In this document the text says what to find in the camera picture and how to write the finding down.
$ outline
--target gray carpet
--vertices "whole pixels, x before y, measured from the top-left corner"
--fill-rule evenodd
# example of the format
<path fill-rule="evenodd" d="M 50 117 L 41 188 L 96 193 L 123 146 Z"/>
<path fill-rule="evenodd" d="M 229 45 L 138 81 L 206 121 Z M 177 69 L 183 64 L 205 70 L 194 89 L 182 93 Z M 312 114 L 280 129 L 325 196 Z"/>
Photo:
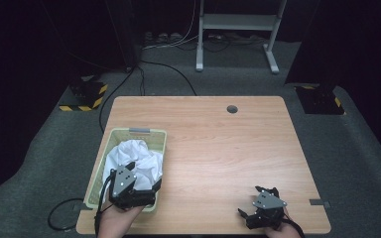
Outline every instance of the gray carpet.
<path fill-rule="evenodd" d="M 206 43 L 216 50 L 223 45 Z M 337 88 L 345 115 L 307 115 L 294 90 L 284 81 L 299 43 L 277 42 L 274 55 L 280 68 L 271 74 L 260 44 L 205 51 L 204 71 L 195 72 L 195 50 L 177 48 L 143 51 L 143 60 L 174 66 L 190 81 L 197 95 L 279 95 L 288 106 L 303 151 L 326 210 L 331 231 L 317 237 L 381 237 L 381 146 L 349 95 Z M 191 49 L 194 45 L 184 45 Z M 145 72 L 145 95 L 193 95 L 176 71 L 140 63 Z M 104 99 L 126 73 L 102 75 L 108 84 Z M 102 125 L 116 96 L 141 95 L 141 73 L 131 77 L 108 98 Z M 84 197 L 101 140 L 99 110 L 55 110 L 32 141 L 24 165 L 0 186 L 0 237 L 82 237 L 74 229 L 55 231 L 48 214 L 63 200 Z M 73 224 L 78 207 L 55 213 L 55 223 Z"/>

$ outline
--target dark background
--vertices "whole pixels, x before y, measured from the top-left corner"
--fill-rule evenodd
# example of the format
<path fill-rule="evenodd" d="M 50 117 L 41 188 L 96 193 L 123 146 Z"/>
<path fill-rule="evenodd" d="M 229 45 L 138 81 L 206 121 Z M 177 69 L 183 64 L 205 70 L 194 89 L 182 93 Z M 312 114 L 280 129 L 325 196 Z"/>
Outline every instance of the dark background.
<path fill-rule="evenodd" d="M 140 2 L 140 30 L 187 32 L 193 1 Z M 278 7 L 273 0 L 244 2 L 206 1 L 205 9 L 267 14 Z M 44 3 L 59 32 L 40 1 L 0 1 L 0 184 L 21 167 L 31 140 L 73 75 L 124 70 L 128 60 L 124 51 L 130 49 L 119 47 L 104 1 Z M 196 32 L 194 19 L 191 35 Z M 277 41 L 302 42 L 288 82 L 337 77 L 381 143 L 381 1 L 289 0 Z"/>

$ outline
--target white cloth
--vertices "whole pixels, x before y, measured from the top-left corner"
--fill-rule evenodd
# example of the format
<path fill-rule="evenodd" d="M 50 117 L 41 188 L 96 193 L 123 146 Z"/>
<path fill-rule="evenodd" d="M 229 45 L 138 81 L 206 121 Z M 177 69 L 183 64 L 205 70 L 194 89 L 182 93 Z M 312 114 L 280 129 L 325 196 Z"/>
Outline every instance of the white cloth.
<path fill-rule="evenodd" d="M 129 140 L 121 142 L 107 154 L 103 183 L 110 176 L 111 169 L 117 170 L 118 165 L 127 166 L 131 162 L 135 162 L 132 173 L 137 177 L 136 190 L 151 189 L 163 175 L 163 155 L 150 151 L 143 140 Z"/>

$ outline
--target cable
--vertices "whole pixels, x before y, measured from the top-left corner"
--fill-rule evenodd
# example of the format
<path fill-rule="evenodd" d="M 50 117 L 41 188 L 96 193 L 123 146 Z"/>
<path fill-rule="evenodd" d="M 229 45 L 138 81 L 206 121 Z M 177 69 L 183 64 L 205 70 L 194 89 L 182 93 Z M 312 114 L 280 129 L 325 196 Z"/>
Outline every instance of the cable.
<path fill-rule="evenodd" d="M 211 52 L 211 53 L 218 53 L 218 52 L 221 52 L 221 51 L 224 51 L 225 49 L 227 49 L 230 45 L 231 45 L 231 41 L 226 37 L 225 38 L 227 40 L 227 45 L 225 45 L 224 48 L 221 48 L 219 50 L 210 50 L 208 49 L 207 47 L 203 47 L 205 50 L 207 50 L 208 52 Z"/>
<path fill-rule="evenodd" d="M 145 96 L 145 85 L 144 85 L 144 81 L 145 81 L 145 76 L 144 76 L 144 69 L 142 69 L 140 66 L 138 66 L 138 69 L 141 71 L 141 84 L 139 86 L 139 91 L 141 93 L 141 96 Z"/>
<path fill-rule="evenodd" d="M 117 45 L 118 45 L 118 47 L 119 47 L 120 52 L 123 52 L 123 50 L 122 50 L 122 44 L 120 43 L 119 34 L 117 33 L 117 28 L 116 28 L 116 25 L 115 25 L 115 23 L 114 23 L 114 21 L 113 21 L 113 16 L 112 16 L 112 14 L 111 14 L 111 12 L 110 12 L 110 7 L 109 7 L 109 5 L 107 4 L 107 0 L 104 0 L 104 4 L 106 5 L 107 12 L 109 13 L 109 17 L 110 17 L 110 22 L 111 22 L 111 24 L 112 24 L 114 33 L 115 33 L 115 35 L 116 35 Z M 121 54 L 121 56 L 123 57 L 123 61 L 126 62 L 127 60 L 125 59 L 125 57 L 123 56 L 123 54 Z"/>
<path fill-rule="evenodd" d="M 194 48 L 191 48 L 191 49 L 185 49 L 185 48 L 181 48 L 179 46 L 176 46 L 176 48 L 179 49 L 179 50 L 185 51 L 185 52 L 191 52 L 191 51 L 196 50 L 197 46 L 195 46 Z"/>
<path fill-rule="evenodd" d="M 297 232 L 299 233 L 300 237 L 305 238 L 305 233 L 303 232 L 302 227 L 300 227 L 300 225 L 298 223 L 296 223 L 290 219 L 282 219 L 282 222 L 290 224 L 291 226 L 293 226 L 297 230 Z"/>
<path fill-rule="evenodd" d="M 106 187 L 107 185 L 111 182 L 113 179 L 115 173 L 113 171 L 110 172 L 110 175 L 107 177 L 106 181 L 103 184 L 103 187 L 101 188 L 100 192 L 100 200 L 98 201 L 98 208 L 97 212 L 95 213 L 94 217 L 94 231 L 95 235 L 98 237 L 98 230 L 100 229 L 100 220 L 101 220 L 101 215 L 105 210 L 107 210 L 109 207 L 111 207 L 113 204 L 105 208 L 104 210 L 101 210 L 101 206 L 103 205 L 103 198 L 104 198 L 104 193 L 106 192 Z"/>
<path fill-rule="evenodd" d="M 104 133 L 104 128 L 101 124 L 101 114 L 103 112 L 103 108 L 104 108 L 104 105 L 106 104 L 107 100 L 113 95 L 113 93 L 119 89 L 119 87 L 121 87 L 123 85 L 123 83 L 126 82 L 126 80 L 128 80 L 128 78 L 132 75 L 132 73 L 134 72 L 135 70 L 135 67 L 132 68 L 132 70 L 129 72 L 129 74 L 125 77 L 125 79 L 123 79 L 123 81 L 107 96 L 106 100 L 104 100 L 103 104 L 101 105 L 101 109 L 100 109 L 100 114 L 98 116 L 98 122 L 99 122 L 99 125 L 100 125 L 100 129 L 101 129 L 101 132 Z"/>
<path fill-rule="evenodd" d="M 172 70 L 178 72 L 187 82 L 188 82 L 188 85 L 190 86 L 190 89 L 192 90 L 193 92 L 193 95 L 197 96 L 196 95 L 196 92 L 194 91 L 193 89 L 193 86 L 191 85 L 191 82 L 188 80 L 188 78 L 183 74 L 181 73 L 179 70 L 177 70 L 176 68 L 170 66 L 170 65 L 167 65 L 167 64 L 163 64 L 163 63 L 159 63 L 159 62 L 151 62 L 151 61 L 145 61 L 145 60 L 142 60 L 141 59 L 141 62 L 144 62 L 144 63 L 149 63 L 149 64 L 155 64 L 155 65 L 161 65 L 161 66 L 165 66 L 165 67 L 169 67 L 171 68 Z"/>
<path fill-rule="evenodd" d="M 146 47 L 146 48 L 143 48 L 142 50 L 147 50 L 147 49 L 152 49 L 152 48 L 167 48 L 167 47 L 175 47 L 175 46 L 179 46 L 183 43 L 186 43 L 187 41 L 185 41 L 185 39 L 187 38 L 187 36 L 190 34 L 191 32 L 191 27 L 193 26 L 193 20 L 194 20 L 194 12 L 195 12 L 195 9 L 196 9 L 196 0 L 193 0 L 193 11 L 192 11 L 192 15 L 191 15 L 191 20 L 190 20 L 190 27 L 188 29 L 188 32 L 185 34 L 184 37 L 182 37 L 180 40 L 178 40 L 177 42 L 174 42 L 174 43 L 171 43 L 171 44 L 167 44 L 167 45 L 156 45 L 156 46 L 149 46 L 149 47 Z"/>
<path fill-rule="evenodd" d="M 79 200 L 79 201 L 83 201 L 83 198 L 71 198 L 71 199 L 68 199 L 68 200 L 65 200 L 63 202 L 60 202 L 58 205 L 56 205 L 52 210 L 51 212 L 49 213 L 48 215 L 48 225 L 49 227 L 51 227 L 52 229 L 54 230 L 57 230 L 57 231 L 67 231 L 67 230 L 70 230 L 72 228 L 75 228 L 76 226 L 76 222 L 75 224 L 71 225 L 71 226 L 64 226 L 64 227 L 57 227 L 55 226 L 53 223 L 52 223 L 52 215 L 54 214 L 54 212 L 62 205 L 64 205 L 65 203 L 67 202 L 70 202 L 70 201 L 74 201 L 74 200 Z"/>
<path fill-rule="evenodd" d="M 88 61 L 88 60 L 83 59 L 83 58 L 81 58 L 81 57 L 75 55 L 74 53 L 70 52 L 70 51 L 67 49 L 67 46 L 66 46 L 66 44 L 64 43 L 64 39 L 62 38 L 61 33 L 58 31 L 58 28 L 57 28 L 57 26 L 55 25 L 54 20 L 53 20 L 52 17 L 51 17 L 51 14 L 49 13 L 48 9 L 46 8 L 45 3 L 43 2 L 43 0 L 41 0 L 40 3 L 42 4 L 42 7 L 43 7 L 43 9 L 44 9 L 45 12 L 46 12 L 46 15 L 48 16 L 48 19 L 49 19 L 49 21 L 51 22 L 52 27 L 54 28 L 55 32 L 57 33 L 58 38 L 60 39 L 60 41 L 61 41 L 61 43 L 62 43 L 62 46 L 63 46 L 64 50 L 65 50 L 70 56 L 72 56 L 72 57 L 74 57 L 74 58 L 76 58 L 76 59 L 78 59 L 78 60 L 84 61 L 84 62 L 86 62 L 86 63 L 88 63 L 88 64 L 91 64 L 91 65 L 93 65 L 93 66 L 96 66 L 96 67 L 101 67 L 101 68 L 103 68 L 103 69 L 112 70 L 112 71 L 113 71 L 113 70 L 116 70 L 116 69 L 114 69 L 114 68 L 110 68 L 110 67 L 102 66 L 102 65 L 99 65 L 99 64 L 97 64 L 97 63 Z"/>

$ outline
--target basket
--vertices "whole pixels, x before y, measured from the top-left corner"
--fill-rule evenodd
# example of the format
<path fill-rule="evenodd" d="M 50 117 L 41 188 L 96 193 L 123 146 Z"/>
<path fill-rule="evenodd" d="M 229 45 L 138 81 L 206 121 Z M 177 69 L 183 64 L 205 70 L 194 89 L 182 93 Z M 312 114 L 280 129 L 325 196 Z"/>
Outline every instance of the basket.
<path fill-rule="evenodd" d="M 98 202 L 100 200 L 100 191 L 103 186 L 103 172 L 104 165 L 106 163 L 107 154 L 121 142 L 128 140 L 143 140 L 148 146 L 150 151 L 156 151 L 163 155 L 166 148 L 166 138 L 167 133 L 164 130 L 157 129 L 143 129 L 143 128 L 114 128 L 110 132 L 109 139 L 107 140 L 106 147 L 104 148 L 103 156 L 98 165 L 97 173 L 95 174 L 94 180 L 92 182 L 91 191 L 88 193 L 85 198 L 85 205 L 89 208 L 98 208 Z M 156 193 L 156 203 L 154 205 L 147 205 L 143 211 L 151 212 L 156 208 L 157 204 Z"/>

